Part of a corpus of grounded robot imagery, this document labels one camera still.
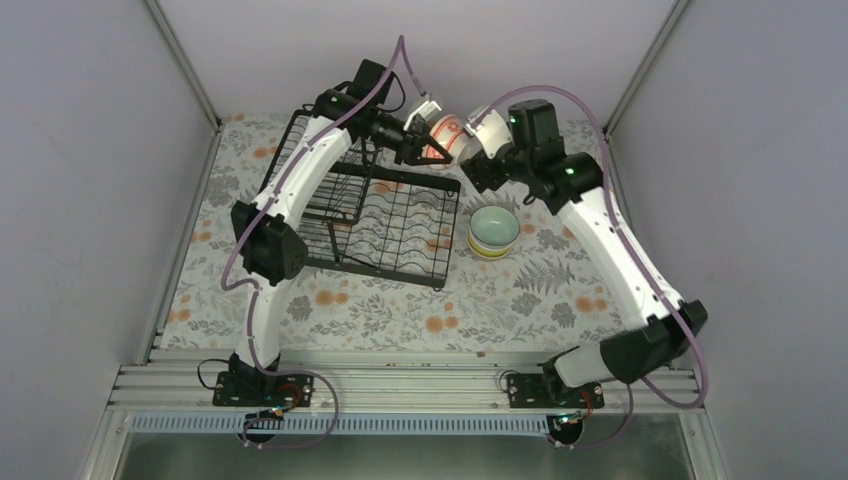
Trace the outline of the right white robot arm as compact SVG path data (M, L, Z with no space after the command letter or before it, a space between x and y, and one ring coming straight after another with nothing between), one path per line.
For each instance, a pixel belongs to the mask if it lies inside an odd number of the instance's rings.
M618 309L622 332L542 364L541 391L549 404L565 407L595 382L646 380L686 352L703 357L696 338L708 318L704 305L685 300L652 263L595 158L567 152L553 104L522 101L506 116L481 107L466 131L481 147L460 164L476 190L495 191L508 182L527 186L584 248Z

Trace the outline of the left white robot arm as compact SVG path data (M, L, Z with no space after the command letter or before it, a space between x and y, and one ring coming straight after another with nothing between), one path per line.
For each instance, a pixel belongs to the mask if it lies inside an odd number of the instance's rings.
M423 150L432 147L439 162L453 156L432 137L432 122L441 105L421 94L403 119L382 104L392 71L364 60L354 79L322 92L309 109L309 120L293 153L280 171L249 203L231 210L236 247L230 258L243 260L244 282L253 291L245 330L228 362L228 378L255 405L270 402L278 391L279 321L275 310L291 281L305 266L308 247L298 235L304 213L331 168L357 141L394 151L398 163L429 163Z

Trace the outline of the red patterned white bowl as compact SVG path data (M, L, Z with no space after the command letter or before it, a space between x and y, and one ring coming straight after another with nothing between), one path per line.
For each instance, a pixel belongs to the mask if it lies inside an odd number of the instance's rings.
M463 151L470 142L461 119L454 114L444 115L436 121L430 130L430 136L452 156L452 161L449 163L427 165L427 168L431 170L445 170L455 166L463 157Z

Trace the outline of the yellow-green bowl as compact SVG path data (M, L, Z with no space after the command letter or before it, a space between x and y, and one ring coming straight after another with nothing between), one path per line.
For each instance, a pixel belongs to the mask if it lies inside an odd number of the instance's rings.
M470 245L469 248L474 255L486 256L486 257L504 256L504 255L508 255L512 251L511 247L505 248L505 249L500 249L500 250L489 250L489 249L484 249L484 248L477 248L475 245Z

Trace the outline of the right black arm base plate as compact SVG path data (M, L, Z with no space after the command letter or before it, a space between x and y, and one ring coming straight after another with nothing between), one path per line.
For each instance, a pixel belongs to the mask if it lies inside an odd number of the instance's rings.
M548 382L542 374L508 370L498 380L513 409L596 409L605 406L600 383L568 388Z

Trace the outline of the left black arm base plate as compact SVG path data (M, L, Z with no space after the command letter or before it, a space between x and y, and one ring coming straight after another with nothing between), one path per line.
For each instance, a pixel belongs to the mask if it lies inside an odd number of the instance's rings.
M240 360L231 360L212 385L212 403L219 407L282 410L309 407L314 383L312 375L266 375Z

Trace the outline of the black wire dish rack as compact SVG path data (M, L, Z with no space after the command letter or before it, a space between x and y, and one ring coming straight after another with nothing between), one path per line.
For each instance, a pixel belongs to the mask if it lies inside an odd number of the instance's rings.
M461 184L386 168L381 152L356 138L331 153L297 226L268 211L241 249L244 268L271 285L315 267L443 288Z

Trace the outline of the pale green bowl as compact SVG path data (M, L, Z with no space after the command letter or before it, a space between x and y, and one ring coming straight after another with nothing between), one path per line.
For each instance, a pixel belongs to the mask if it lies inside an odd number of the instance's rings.
M517 217L504 207L489 205L477 209L470 217L469 230L478 243L490 247L511 245L519 236Z

